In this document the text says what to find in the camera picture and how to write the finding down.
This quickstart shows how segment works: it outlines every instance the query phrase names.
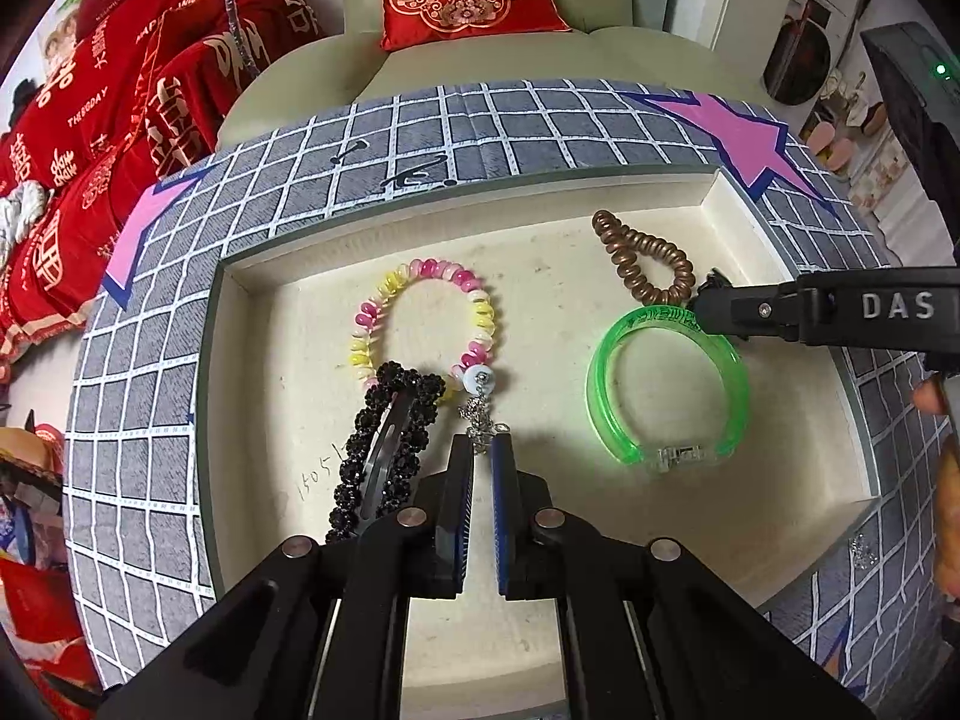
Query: black beaded hair clip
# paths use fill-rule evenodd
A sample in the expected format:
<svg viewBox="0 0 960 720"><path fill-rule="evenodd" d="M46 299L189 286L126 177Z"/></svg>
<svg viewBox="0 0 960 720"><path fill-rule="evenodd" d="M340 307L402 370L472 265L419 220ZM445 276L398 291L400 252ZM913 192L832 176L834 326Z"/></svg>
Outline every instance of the black beaded hair clip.
<svg viewBox="0 0 960 720"><path fill-rule="evenodd" d="M356 535L359 522L356 510L363 499L361 488L373 437L381 425L383 413L405 389L413 394L414 402L392 456L376 516L396 512L407 502L411 493L410 480L419 472L418 454L426 449L429 440L426 429L437 419L437 400L445 390L440 376L433 373L421 375L393 361L384 362L376 370L376 381L367 390L366 408L357 413L353 420L353 434L347 440L347 459L340 465L341 483L333 491L336 505L330 512L332 527L326 534L328 544Z"/></svg>

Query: silver glitter object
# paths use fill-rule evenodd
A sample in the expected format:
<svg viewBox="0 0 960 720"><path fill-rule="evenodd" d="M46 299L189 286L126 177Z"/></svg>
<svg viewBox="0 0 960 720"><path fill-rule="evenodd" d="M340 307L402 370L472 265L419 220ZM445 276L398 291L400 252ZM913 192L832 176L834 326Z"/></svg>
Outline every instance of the silver glitter object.
<svg viewBox="0 0 960 720"><path fill-rule="evenodd" d="M850 539L850 554L853 556L853 567L857 571L869 571L880 562L880 557L874 548L867 543L867 536L858 533Z"/></svg>
<svg viewBox="0 0 960 720"><path fill-rule="evenodd" d="M460 418L470 423L467 435L473 442L475 452L486 452L490 442L497 433L510 433L510 426L502 422L494 422L491 418L490 396L493 387L490 386L490 375L486 372L477 373L477 389L479 394L467 400L459 409Z"/></svg>
<svg viewBox="0 0 960 720"><path fill-rule="evenodd" d="M243 62L244 70L250 74L251 78L256 79L260 75L260 69L256 66L256 62L253 61L247 41L243 35L243 28L240 26L240 16L237 14L237 0L224 0L224 4L227 6L227 23L230 27L230 37L233 38L233 42L237 45L240 61Z"/></svg>

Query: green bracelet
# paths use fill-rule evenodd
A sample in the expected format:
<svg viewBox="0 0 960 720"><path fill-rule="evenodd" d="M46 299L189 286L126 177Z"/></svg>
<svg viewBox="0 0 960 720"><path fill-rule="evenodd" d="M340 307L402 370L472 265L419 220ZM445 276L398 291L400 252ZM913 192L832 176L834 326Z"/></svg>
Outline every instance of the green bracelet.
<svg viewBox="0 0 960 720"><path fill-rule="evenodd" d="M611 394L608 391L608 367L616 348L638 330L659 327L681 333L696 343L707 353L716 365L727 393L727 424L723 436L712 450L699 445L671 446L659 450L659 464L662 470L670 466L709 459L710 452L717 457L733 454L736 445L747 429L750 415L750 386L747 383L747 371L740 356L723 336L709 336L700 329L696 317L687 309L675 306L649 306L638 308L622 317L611 327L600 341L600 346L590 361L587 374L587 411L597 436L618 461L623 464L640 463L647 457L647 451L637 445L620 424L611 406Z"/></svg>

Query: brown coil hair tie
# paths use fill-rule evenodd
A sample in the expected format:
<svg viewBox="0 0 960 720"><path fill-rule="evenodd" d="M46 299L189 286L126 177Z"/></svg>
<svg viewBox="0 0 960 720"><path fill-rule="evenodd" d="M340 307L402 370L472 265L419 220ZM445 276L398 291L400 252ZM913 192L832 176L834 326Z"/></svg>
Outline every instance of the brown coil hair tie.
<svg viewBox="0 0 960 720"><path fill-rule="evenodd" d="M690 300L696 278L685 251L663 238L627 227L610 211L597 211L593 215L593 231L606 245L607 253L616 265L616 274L623 279L634 300L644 306L680 306ZM638 254L653 257L673 269L673 284L669 289L658 289L647 280L637 264Z"/></svg>

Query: pink and yellow beaded bracelet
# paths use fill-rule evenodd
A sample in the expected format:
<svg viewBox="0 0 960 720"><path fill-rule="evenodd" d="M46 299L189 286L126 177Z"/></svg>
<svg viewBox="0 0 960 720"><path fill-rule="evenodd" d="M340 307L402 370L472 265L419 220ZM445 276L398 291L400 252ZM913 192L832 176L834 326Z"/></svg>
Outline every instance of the pink and yellow beaded bracelet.
<svg viewBox="0 0 960 720"><path fill-rule="evenodd" d="M490 296L483 289L483 283L472 271L459 263L446 260L412 260L409 264L403 263L393 271L389 271L383 280L376 285L376 293L360 304L360 311L354 317L356 328L353 330L353 340L350 342L350 364L357 372L357 378L363 382L364 389L376 384L376 369L379 362L373 359L373 345L376 342L376 330L381 326L390 301L402 290L419 279L443 279L457 286L467 295L472 303L472 319L474 325L473 338L467 344L467 352L460 357L460 361L452 365L445 380L445 394L440 400L448 400L454 391L462 389L464 371L473 365L486 365L490 361L493 348L493 334L496 333L493 306Z"/></svg>

